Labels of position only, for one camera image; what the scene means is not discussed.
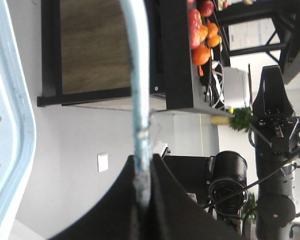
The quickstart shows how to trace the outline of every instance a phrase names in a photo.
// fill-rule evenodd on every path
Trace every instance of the black metal frame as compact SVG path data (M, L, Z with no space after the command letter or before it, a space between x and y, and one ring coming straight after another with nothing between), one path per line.
M218 11L216 18L220 26L272 18L276 31L265 45L229 50L229 56L265 52L279 64L285 84L300 72L300 0L258 1L253 5L236 3L223 11ZM270 44L275 34L278 34L280 43ZM275 50L281 50L280 59L270 53Z

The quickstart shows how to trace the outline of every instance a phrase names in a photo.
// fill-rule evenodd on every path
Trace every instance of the white wall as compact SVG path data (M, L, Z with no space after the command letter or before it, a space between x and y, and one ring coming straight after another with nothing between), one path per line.
M8 240L45 240L30 228L15 220Z

